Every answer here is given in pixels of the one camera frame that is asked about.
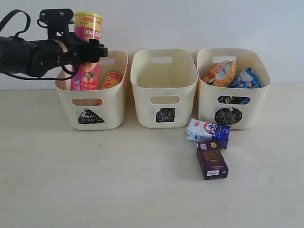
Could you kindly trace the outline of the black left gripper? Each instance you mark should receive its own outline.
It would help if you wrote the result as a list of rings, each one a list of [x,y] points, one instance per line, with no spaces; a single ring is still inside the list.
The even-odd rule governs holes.
[[[108,56],[108,48],[98,40],[83,41],[74,33],[54,39],[29,41],[28,44],[29,77],[43,77],[49,70],[57,67],[74,76],[80,64],[98,63],[100,58]]]

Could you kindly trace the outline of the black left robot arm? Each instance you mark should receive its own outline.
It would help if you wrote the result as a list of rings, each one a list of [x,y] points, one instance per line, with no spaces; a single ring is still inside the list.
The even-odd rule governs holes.
[[[42,78],[49,70],[72,65],[78,70],[84,63],[98,63],[108,56],[108,49],[99,41],[83,41],[71,32],[47,40],[26,41],[11,36],[0,38],[0,72],[6,75],[22,73],[31,80]]]

